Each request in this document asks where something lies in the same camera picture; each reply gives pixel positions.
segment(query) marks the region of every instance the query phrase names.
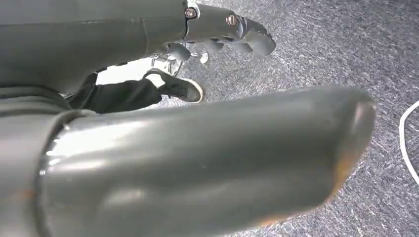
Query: white shoe sole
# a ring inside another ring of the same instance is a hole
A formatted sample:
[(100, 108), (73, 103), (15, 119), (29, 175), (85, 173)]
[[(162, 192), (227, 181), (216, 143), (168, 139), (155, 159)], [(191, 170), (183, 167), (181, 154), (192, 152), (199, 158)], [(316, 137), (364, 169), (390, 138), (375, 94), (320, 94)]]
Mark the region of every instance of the white shoe sole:
[(179, 79), (191, 83), (199, 91), (199, 95), (200, 95), (199, 101), (193, 102), (193, 103), (200, 103), (200, 102), (202, 102), (202, 100), (204, 99), (204, 90), (202, 89), (202, 87), (198, 83), (196, 83), (194, 80), (192, 80), (192, 79), (188, 79), (188, 78), (179, 78)]

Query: shoe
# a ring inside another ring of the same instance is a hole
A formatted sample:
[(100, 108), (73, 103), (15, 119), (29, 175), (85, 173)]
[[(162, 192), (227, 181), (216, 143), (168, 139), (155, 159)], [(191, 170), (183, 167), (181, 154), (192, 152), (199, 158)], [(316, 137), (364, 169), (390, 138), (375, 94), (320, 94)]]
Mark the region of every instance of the shoe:
[(204, 90), (191, 79), (177, 78), (157, 68), (149, 70), (143, 79), (152, 74), (158, 74), (165, 83), (159, 87), (162, 95), (167, 95), (169, 98), (173, 96), (189, 103), (199, 103), (204, 99)]

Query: person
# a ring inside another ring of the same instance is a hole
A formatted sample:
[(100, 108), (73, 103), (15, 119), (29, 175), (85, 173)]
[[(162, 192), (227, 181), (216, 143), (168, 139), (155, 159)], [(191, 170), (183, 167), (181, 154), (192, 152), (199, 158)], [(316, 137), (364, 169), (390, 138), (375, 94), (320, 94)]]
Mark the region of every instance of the person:
[(204, 99), (204, 90), (197, 82), (174, 77), (157, 68), (150, 69), (141, 80), (105, 85), (96, 85), (99, 72), (90, 74), (77, 93), (65, 97), (73, 109), (106, 114), (157, 104), (162, 95), (189, 103), (199, 103)]

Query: bolt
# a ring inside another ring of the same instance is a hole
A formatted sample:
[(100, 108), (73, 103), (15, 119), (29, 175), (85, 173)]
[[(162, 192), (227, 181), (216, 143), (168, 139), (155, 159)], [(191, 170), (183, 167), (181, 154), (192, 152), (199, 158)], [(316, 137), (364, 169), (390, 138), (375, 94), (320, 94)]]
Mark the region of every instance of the bolt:
[(187, 8), (186, 10), (185, 10), (185, 16), (186, 16), (186, 18), (188, 18), (188, 19), (194, 19), (194, 18), (196, 18), (197, 17), (197, 13), (196, 13), (196, 10), (195, 9), (193, 9), (193, 8)]
[(227, 24), (229, 26), (236, 26), (237, 25), (237, 17), (235, 15), (229, 15), (226, 18)]

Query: black pants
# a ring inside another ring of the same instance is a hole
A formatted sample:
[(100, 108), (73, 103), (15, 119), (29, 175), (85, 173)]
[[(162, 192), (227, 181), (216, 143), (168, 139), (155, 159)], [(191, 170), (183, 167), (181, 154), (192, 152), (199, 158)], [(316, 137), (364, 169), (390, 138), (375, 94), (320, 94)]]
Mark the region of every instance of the black pants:
[(73, 109), (88, 109), (99, 114), (138, 110), (162, 100), (159, 90), (148, 79), (117, 84), (96, 85), (91, 74), (81, 90), (66, 97)]

